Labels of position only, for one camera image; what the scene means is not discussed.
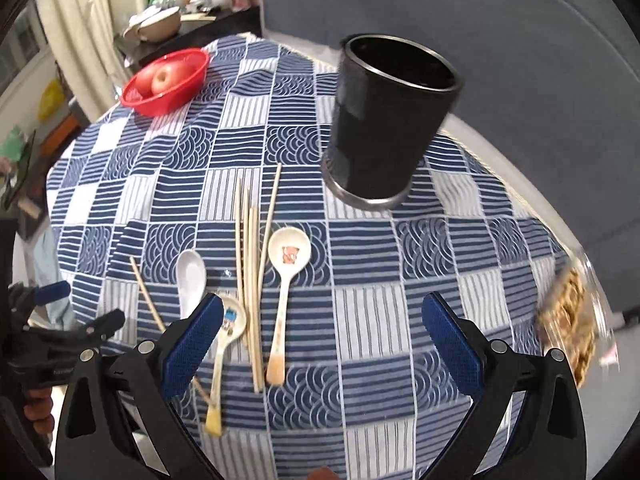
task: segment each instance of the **beige curtain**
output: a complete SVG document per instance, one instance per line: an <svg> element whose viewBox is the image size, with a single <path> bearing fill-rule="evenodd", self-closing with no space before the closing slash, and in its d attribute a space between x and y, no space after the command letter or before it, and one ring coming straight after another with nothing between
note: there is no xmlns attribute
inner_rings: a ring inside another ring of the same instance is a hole
<svg viewBox="0 0 640 480"><path fill-rule="evenodd" d="M116 101L115 88L122 88L130 77L113 45L117 31L110 0L36 3L47 41L71 91L89 120L98 120Z"/></svg>

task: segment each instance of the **black tumbler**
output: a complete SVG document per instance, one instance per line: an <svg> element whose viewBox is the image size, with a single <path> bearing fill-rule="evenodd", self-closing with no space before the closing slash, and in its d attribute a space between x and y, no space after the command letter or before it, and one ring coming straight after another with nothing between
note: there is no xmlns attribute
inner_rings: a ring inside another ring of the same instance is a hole
<svg viewBox="0 0 640 480"><path fill-rule="evenodd" d="M381 34L345 38L321 161L332 193L359 209L402 203L461 88L453 67L421 44Z"/></svg>

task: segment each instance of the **spoon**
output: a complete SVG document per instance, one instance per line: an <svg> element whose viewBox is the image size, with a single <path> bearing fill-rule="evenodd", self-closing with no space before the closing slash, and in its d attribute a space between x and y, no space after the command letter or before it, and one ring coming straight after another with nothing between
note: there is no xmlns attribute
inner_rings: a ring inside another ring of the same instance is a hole
<svg viewBox="0 0 640 480"><path fill-rule="evenodd" d="M220 383L222 382L222 361L226 347L238 339L246 327L246 314L236 298L220 296L225 306L225 317L218 330L218 348L213 361L213 380L211 382L211 403L207 409L205 429L207 433L222 436L222 409L220 408Z"/></svg>
<svg viewBox="0 0 640 480"><path fill-rule="evenodd" d="M207 269L202 257L193 249L182 251L175 264L180 318L185 319L200 304L207 286Z"/></svg>
<svg viewBox="0 0 640 480"><path fill-rule="evenodd" d="M269 260L280 274L280 299L276 327L273 332L271 354L267 366L269 384L284 384L284 334L287 319L289 284L300 270L304 269L311 257L311 241L304 231L295 227L283 227L271 235L269 240Z"/></svg>

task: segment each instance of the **tablecloth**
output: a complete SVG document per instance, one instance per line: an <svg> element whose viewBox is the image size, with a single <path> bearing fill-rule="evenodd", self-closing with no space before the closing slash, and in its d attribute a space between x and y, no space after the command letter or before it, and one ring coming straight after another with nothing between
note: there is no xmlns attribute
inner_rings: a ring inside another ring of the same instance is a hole
<svg viewBox="0 0 640 480"><path fill-rule="evenodd" d="M223 370L224 435L204 433L206 405L191 389L179 399L182 420L228 480L306 478L322 465L341 478L418 478L470 406L422 326L422 298L437 290L486 335L540 353L534 310L566 253L446 134L431 143L401 206L371 213L343 204L319 168L335 69L254 37L206 49L206 82L191 102L154 119L117 106L50 172L50 219L76 318L126 313L108 351L158 338L130 256L166 323L179 318L175 262L184 249L204 258L210 290L235 294L236 178L250 187L264 229L281 162L273 229L293 225L312 241L290 292L286 382L254 394L237 342ZM268 266L265 359L278 283ZM212 351L197 374L205 388L211 364ZM514 395L481 468L498 459L521 403Z"/></svg>

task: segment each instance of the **metal base of cup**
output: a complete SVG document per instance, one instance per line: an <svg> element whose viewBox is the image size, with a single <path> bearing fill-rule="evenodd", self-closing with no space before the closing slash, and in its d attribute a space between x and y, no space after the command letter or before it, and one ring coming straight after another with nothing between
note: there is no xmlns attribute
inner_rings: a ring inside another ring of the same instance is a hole
<svg viewBox="0 0 640 480"><path fill-rule="evenodd" d="M345 204L356 209L363 209L364 211L386 211L387 209L393 209L404 202L404 199L409 195L409 191L411 190L412 182L409 180L406 188L397 195L390 196L389 198L362 198L350 193L334 180L327 166L326 153L322 155L320 170L322 171L324 183L335 196Z"/></svg>

